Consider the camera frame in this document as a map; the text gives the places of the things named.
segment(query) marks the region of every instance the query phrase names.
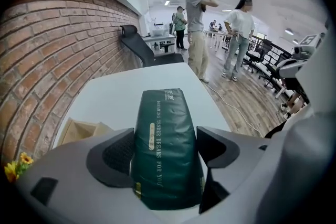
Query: sunflower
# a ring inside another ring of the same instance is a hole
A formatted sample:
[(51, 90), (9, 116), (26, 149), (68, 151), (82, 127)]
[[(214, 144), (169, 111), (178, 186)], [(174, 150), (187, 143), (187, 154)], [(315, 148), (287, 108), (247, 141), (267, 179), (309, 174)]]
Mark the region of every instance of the sunflower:
[(24, 163), (24, 164), (31, 164), (33, 163), (33, 159), (27, 155), (27, 153), (25, 152), (22, 152), (20, 154), (20, 159), (21, 159), (21, 162)]
[(7, 176), (7, 179), (9, 182), (14, 182), (19, 178), (19, 175), (16, 174), (15, 172), (16, 169), (16, 162), (8, 163), (7, 166), (5, 167), (5, 174)]

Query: green package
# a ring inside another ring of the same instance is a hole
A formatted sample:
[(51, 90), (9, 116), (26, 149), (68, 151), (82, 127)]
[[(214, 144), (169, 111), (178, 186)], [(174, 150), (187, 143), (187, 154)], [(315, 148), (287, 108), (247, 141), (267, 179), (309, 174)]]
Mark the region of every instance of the green package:
[(136, 195), (152, 210), (201, 203), (204, 177), (181, 89), (142, 93), (131, 164)]

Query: white cable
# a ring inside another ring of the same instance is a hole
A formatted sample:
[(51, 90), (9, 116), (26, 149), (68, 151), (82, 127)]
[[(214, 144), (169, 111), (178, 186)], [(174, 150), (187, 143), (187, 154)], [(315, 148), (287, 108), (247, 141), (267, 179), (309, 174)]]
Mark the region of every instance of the white cable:
[(222, 97), (217, 91), (215, 91), (213, 88), (211, 88), (208, 84), (204, 83), (204, 85), (206, 85), (206, 86), (209, 87), (211, 90), (213, 90), (215, 93), (217, 93), (217, 95), (221, 98), (221, 100), (224, 102), (224, 104), (226, 104), (226, 105), (228, 105), (229, 107), (231, 107), (231, 108), (237, 110), (237, 111), (242, 115), (242, 117), (243, 117), (244, 121), (246, 122), (246, 124), (247, 124), (248, 126), (250, 126), (251, 128), (253, 128), (254, 130), (256, 130), (256, 131), (260, 134), (260, 136), (263, 137), (263, 135), (262, 135), (257, 129), (255, 129), (251, 124), (249, 124), (249, 123), (246, 121), (245, 117), (243, 116), (243, 114), (240, 112), (239, 109), (237, 109), (237, 108), (235, 108), (233, 105), (230, 105), (230, 104), (228, 104), (227, 102), (225, 102), (224, 99), (223, 99), (223, 97)]

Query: black office chair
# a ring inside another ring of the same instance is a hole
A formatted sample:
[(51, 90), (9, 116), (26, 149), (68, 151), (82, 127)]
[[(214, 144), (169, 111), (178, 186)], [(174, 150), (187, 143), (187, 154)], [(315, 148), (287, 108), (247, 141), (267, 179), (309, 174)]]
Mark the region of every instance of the black office chair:
[(241, 66), (248, 65), (248, 69), (251, 69), (252, 70), (251, 73), (254, 73), (252, 63), (253, 62), (254, 63), (262, 62), (264, 60), (265, 55), (270, 50), (272, 50), (272, 41), (264, 39), (263, 42), (260, 42), (259, 44), (257, 44), (256, 49), (254, 50), (254, 51), (256, 51), (260, 54), (260, 57), (252, 55), (249, 52), (247, 52), (246, 55), (249, 57), (249, 60), (244, 59)]
[(276, 90), (278, 90), (279, 88), (279, 85), (277, 84), (277, 82), (274, 79), (280, 79), (280, 76), (279, 74), (277, 74), (277, 70), (276, 68), (274, 68), (274, 66), (276, 67), (280, 62), (284, 61), (284, 60), (287, 60), (289, 58), (291, 58), (291, 54), (289, 52), (283, 52), (282, 54), (279, 55), (279, 58), (278, 60), (273, 64), (271, 64), (271, 59), (274, 59), (271, 55), (269, 55), (270, 59), (268, 61), (267, 64), (265, 64), (267, 70), (271, 73), (270, 76), (263, 76), (263, 75), (260, 75), (259, 76), (259, 79), (260, 78), (264, 78), (265, 80), (268, 80), (268, 82), (264, 85), (264, 87), (267, 87), (267, 85), (269, 85), (270, 83), (273, 85), (272, 89), (275, 88)]
[[(121, 42), (125, 44), (132, 52), (138, 56), (143, 67), (160, 66), (168, 63), (184, 62), (181, 54), (169, 54), (163, 56), (154, 56), (154, 52), (146, 44), (138, 33), (138, 29), (134, 25), (123, 25)], [(168, 43), (161, 45), (161, 47), (175, 45), (175, 43)]]

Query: brick wall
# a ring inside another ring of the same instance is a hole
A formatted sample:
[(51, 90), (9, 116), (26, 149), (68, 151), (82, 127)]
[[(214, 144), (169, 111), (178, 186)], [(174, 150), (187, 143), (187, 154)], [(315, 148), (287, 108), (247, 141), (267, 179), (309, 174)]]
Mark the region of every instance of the brick wall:
[(87, 81), (137, 66), (123, 24), (138, 16), (115, 0), (13, 0), (0, 21), (3, 161), (41, 157)]

